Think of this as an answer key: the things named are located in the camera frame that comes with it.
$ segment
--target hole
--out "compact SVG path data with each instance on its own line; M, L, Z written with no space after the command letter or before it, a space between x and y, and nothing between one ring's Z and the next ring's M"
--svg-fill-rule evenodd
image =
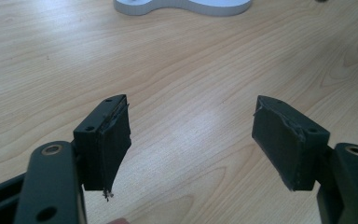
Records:
M51 145L51 146L43 148L42 154L45 156L51 156L51 155L59 153L61 151L61 149L62 149L61 145Z
M358 156L358 147L349 146L349 147L345 147L345 149L347 149L347 151L349 151L351 154Z
M86 128L87 132L92 131L92 130L94 130L94 127L92 127L92 126L89 126L89 127Z
M48 221L52 219L56 215L56 213L57 213L57 208L47 207L37 214L36 220L38 222Z
M318 130L316 130L316 129L314 129L314 128L310 128L310 129L308 129L308 131L309 131L310 133L317 133L317 132L318 132Z

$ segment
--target wood grain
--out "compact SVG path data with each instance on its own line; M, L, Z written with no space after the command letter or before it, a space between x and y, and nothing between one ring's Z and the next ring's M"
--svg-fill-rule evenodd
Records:
M256 96L284 100L358 144L358 1L256 0L214 18L112 1L0 1L0 182L126 93L132 147L89 223L320 223L251 137Z

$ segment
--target white object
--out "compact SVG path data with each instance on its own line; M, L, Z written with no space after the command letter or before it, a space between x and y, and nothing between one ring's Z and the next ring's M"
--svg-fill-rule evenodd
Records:
M234 16L251 5L251 0L114 0L115 9L131 16L144 15L162 7L179 7L209 16Z

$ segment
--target black plastic part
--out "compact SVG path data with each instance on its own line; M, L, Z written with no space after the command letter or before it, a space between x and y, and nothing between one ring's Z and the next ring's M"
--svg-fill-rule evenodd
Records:
M77 126L73 144L85 190L111 191L130 134L126 95L105 99Z
M0 224L14 222L24 174L0 184Z
M330 132L290 105L258 96L252 137L290 190L312 190L315 162Z
M331 165L344 203L339 223L358 223L358 146L337 144Z
M70 143L52 142L33 152L15 223L86 223L83 191Z

